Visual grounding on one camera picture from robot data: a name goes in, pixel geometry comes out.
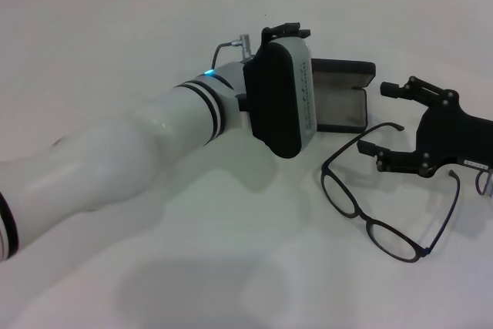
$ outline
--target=white surface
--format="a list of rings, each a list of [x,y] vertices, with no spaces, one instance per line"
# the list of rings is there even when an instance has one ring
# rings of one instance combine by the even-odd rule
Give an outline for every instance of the white surface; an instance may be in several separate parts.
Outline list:
[[[289,21],[312,30],[316,57],[377,64],[371,124],[407,130],[369,139],[409,150],[424,109],[379,96],[380,82],[420,76],[493,118],[492,1],[0,0],[0,159],[138,106],[207,69],[219,42],[249,32],[256,48],[262,27]],[[475,172],[456,169],[460,203],[433,254],[403,264],[322,194],[319,166],[351,137],[317,134],[287,161],[231,133],[135,200],[73,217],[0,264],[0,327],[491,327],[493,210]],[[431,242],[453,197],[446,169],[379,174],[356,149],[339,168],[365,210]]]

